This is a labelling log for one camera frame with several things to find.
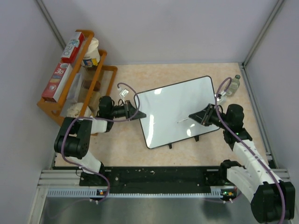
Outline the white whiteboard black frame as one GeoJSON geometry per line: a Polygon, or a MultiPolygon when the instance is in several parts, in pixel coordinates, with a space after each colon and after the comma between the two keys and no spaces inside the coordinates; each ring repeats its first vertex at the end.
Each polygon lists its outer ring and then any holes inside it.
{"type": "Polygon", "coordinates": [[[192,119],[181,123],[189,114],[214,103],[214,87],[210,76],[143,91],[134,97],[136,106],[147,115],[140,119],[148,149],[217,131],[215,125],[202,126],[192,119]]]}

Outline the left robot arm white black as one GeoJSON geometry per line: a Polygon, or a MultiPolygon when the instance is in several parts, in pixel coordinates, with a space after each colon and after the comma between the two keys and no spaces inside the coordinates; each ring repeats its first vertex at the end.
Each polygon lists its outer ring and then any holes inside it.
{"type": "Polygon", "coordinates": [[[89,178],[94,184],[101,185],[106,179],[105,168],[89,151],[91,135],[109,132],[114,125],[114,119],[124,118],[129,121],[146,117],[147,115],[139,111],[138,107],[135,108],[129,100],[119,100],[119,104],[115,105],[110,96],[103,96],[99,99],[99,110],[95,118],[64,119],[54,142],[54,150],[71,164],[90,174],[89,178]]]}

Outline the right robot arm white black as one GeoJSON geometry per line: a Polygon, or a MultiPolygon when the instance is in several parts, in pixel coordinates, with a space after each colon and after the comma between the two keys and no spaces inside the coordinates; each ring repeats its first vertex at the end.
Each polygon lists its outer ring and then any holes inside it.
{"type": "Polygon", "coordinates": [[[284,182],[262,158],[250,134],[243,127],[243,108],[230,104],[226,113],[209,104],[202,111],[188,116],[202,126],[215,125],[223,129],[225,142],[241,163],[225,160],[220,165],[218,179],[222,184],[234,184],[250,202],[256,221],[280,224],[294,218],[295,187],[284,182]]]}

